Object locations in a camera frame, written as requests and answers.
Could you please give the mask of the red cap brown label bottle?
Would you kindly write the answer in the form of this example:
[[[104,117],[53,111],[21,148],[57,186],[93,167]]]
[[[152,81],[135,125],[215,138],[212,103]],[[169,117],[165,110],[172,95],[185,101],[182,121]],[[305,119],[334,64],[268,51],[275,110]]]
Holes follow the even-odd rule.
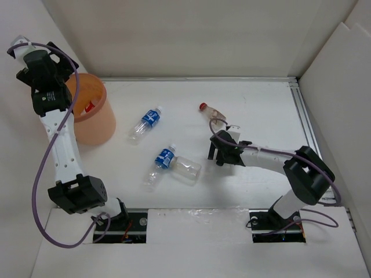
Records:
[[[199,105],[199,111],[208,122],[210,120],[212,121],[212,126],[215,129],[220,129],[223,127],[226,117],[220,111],[208,106],[207,103],[201,103]]]

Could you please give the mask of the red label white bottle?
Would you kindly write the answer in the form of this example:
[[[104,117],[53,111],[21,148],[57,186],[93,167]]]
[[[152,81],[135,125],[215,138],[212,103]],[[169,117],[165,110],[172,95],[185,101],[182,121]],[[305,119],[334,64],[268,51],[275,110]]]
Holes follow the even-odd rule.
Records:
[[[99,101],[97,99],[90,100],[86,107],[83,109],[82,115],[90,112],[93,108],[97,106],[98,103]]]

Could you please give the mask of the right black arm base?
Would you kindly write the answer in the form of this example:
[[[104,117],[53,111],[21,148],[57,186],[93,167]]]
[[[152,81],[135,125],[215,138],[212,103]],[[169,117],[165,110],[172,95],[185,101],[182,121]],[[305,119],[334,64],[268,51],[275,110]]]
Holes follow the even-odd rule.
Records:
[[[249,210],[246,227],[251,230],[253,243],[305,243],[304,229],[297,211],[286,220],[276,218],[268,209]]]

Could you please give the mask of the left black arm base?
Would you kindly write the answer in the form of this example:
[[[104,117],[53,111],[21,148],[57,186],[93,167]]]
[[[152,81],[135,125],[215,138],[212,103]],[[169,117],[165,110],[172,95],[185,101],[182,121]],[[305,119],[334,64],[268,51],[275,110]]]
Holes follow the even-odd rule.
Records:
[[[144,244],[147,241],[147,210],[129,210],[129,220],[123,226],[111,223],[109,230],[100,239],[107,221],[100,221],[93,232],[93,242],[102,244]]]

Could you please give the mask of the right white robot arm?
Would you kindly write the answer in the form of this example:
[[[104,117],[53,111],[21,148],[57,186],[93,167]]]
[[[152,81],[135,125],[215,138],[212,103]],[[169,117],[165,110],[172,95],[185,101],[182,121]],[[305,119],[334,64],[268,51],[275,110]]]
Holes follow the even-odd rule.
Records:
[[[268,209],[271,226],[281,228],[305,206],[319,203],[323,194],[334,185],[335,176],[323,160],[308,146],[289,152],[269,149],[251,141],[236,142],[227,130],[220,130],[210,138],[208,159],[216,152],[216,164],[258,167],[284,175],[289,191]]]

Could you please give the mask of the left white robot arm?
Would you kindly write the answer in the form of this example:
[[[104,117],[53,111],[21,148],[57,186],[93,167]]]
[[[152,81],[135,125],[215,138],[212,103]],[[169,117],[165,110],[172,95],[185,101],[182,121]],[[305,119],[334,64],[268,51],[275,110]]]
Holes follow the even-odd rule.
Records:
[[[46,153],[53,157],[56,183],[48,189],[51,201],[68,214],[107,213],[115,229],[126,228],[129,215],[124,203],[109,197],[102,180],[87,175],[82,167],[72,112],[76,99],[66,85],[78,64],[53,43],[22,39],[8,54],[25,62],[16,78],[31,88],[33,109],[48,135]]]

